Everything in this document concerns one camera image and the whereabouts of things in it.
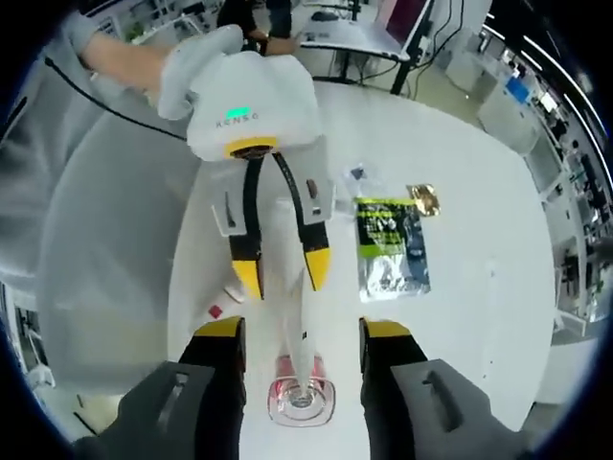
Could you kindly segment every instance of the green led light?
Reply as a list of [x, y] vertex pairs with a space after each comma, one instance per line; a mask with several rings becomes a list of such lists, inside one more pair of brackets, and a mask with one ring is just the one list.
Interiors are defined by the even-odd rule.
[[250, 111], [251, 111], [251, 109], [249, 107], [233, 108], [231, 110], [228, 110], [228, 113], [226, 113], [226, 120], [228, 120], [230, 118], [239, 118], [239, 117], [242, 117], [244, 115], [249, 115]]

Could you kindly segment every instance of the round white table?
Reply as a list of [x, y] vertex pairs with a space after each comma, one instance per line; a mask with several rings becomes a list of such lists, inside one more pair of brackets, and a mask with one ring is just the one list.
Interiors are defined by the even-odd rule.
[[[266, 396], [279, 352], [280, 298], [271, 267], [274, 241], [263, 232], [265, 301], [227, 314], [246, 318], [247, 405], [241, 458], [370, 458], [360, 404], [358, 318], [393, 319], [408, 327], [429, 358], [442, 358], [481, 387], [505, 426], [519, 429], [538, 390], [555, 312], [554, 264], [545, 215], [524, 161], [483, 131], [420, 103], [372, 89], [315, 83], [328, 140], [329, 174], [375, 163], [390, 196], [407, 184], [432, 184], [441, 214], [422, 220], [431, 291], [362, 304], [357, 292], [354, 223], [327, 224], [331, 266], [311, 294], [321, 318], [315, 344], [337, 390], [331, 421], [292, 429], [269, 420]], [[259, 202], [285, 194], [274, 162], [264, 162]], [[179, 236], [170, 282], [169, 353], [181, 356], [205, 317], [207, 302], [231, 273], [228, 243], [217, 231], [203, 165]], [[288, 230], [290, 236], [295, 225]]]

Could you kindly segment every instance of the gold candy wrapper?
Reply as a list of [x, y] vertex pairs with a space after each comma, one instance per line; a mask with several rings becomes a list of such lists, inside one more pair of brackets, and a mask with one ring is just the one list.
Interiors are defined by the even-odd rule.
[[439, 198], [430, 184], [407, 185], [406, 190], [415, 200], [415, 205], [422, 217], [431, 218], [441, 213]]

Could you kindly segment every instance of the computer monitor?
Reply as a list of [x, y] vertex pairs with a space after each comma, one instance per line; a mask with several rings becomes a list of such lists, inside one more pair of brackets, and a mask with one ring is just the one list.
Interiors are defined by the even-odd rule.
[[384, 0], [375, 22], [383, 26], [405, 52], [431, 3], [432, 0]]

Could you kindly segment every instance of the black cable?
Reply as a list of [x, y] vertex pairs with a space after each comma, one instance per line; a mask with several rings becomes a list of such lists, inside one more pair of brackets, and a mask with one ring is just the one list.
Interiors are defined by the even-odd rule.
[[365, 78], [361, 79], [360, 84], [363, 84], [365, 80], [374, 79], [376, 77], [380, 77], [380, 76], [385, 75], [385, 74], [387, 74], [389, 72], [392, 72], [397, 67], [398, 67], [398, 63], [396, 62], [392, 67], [390, 67], [389, 69], [385, 69], [383, 72], [379, 72], [378, 74], [372, 74], [372, 75], [369, 75], [368, 77], [365, 77]]
[[178, 134], [174, 134], [173, 132], [166, 131], [165, 129], [162, 129], [162, 128], [157, 127], [157, 126], [148, 125], [147, 123], [139, 122], [138, 120], [134, 120], [133, 118], [130, 118], [130, 117], [124, 115], [123, 113], [118, 112], [117, 110], [113, 110], [112, 108], [110, 108], [105, 103], [102, 103], [102, 102], [98, 101], [96, 98], [93, 98], [91, 95], [87, 94], [86, 91], [83, 91], [81, 88], [79, 88], [72, 80], [70, 80], [70, 78], [66, 74], [64, 74], [62, 72], [62, 70], [59, 67], [57, 67], [57, 65], [49, 57], [45, 57], [45, 64], [47, 66], [51, 67], [53, 70], [55, 70], [56, 73], [64, 81], [66, 81], [66, 83], [68, 83], [68, 85], [71, 88], [73, 88], [75, 91], [77, 91], [79, 94], [81, 94], [85, 99], [87, 99], [91, 103], [97, 105], [98, 107], [106, 110], [107, 112], [112, 113], [116, 117], [119, 117], [122, 120], [126, 120], [127, 122], [131, 122], [134, 125], [138, 125], [139, 127], [146, 127], [147, 129], [151, 129], [153, 131], [160, 132], [162, 134], [166, 134], [167, 136], [173, 137], [173, 138], [178, 139], [180, 141], [184, 141], [184, 142], [187, 141], [187, 139], [185, 137], [180, 136]]
[[[441, 27], [434, 35], [434, 39], [433, 39], [433, 44], [436, 44], [436, 37], [437, 34], [449, 23], [449, 21], [451, 20], [451, 16], [452, 16], [452, 7], [451, 7], [451, 0], [449, 0], [449, 17], [448, 17], [448, 21], [443, 25], [443, 27]], [[428, 70], [428, 68], [434, 63], [435, 59], [439, 56], [439, 53], [444, 49], [444, 47], [447, 45], [447, 43], [449, 42], [449, 40], [451, 40], [451, 38], [453, 38], [455, 35], [457, 35], [460, 30], [462, 29], [462, 27], [464, 26], [464, 11], [465, 11], [465, 0], [462, 0], [462, 6], [460, 9], [460, 24], [458, 25], [458, 28], [450, 35], [448, 36], [445, 41], [443, 42], [443, 44], [439, 47], [439, 49], [435, 49], [434, 53], [432, 54], [432, 57], [427, 60], [426, 62], [418, 65], [417, 67], [415, 67], [414, 69], [411, 70], [411, 72], [418, 70], [418, 69], [422, 69], [421, 72], [417, 75], [417, 77], [415, 78], [415, 92], [413, 93], [413, 101], [417, 99], [418, 97], [418, 92], [420, 91], [420, 77], [421, 75], [423, 75], [423, 73]]]

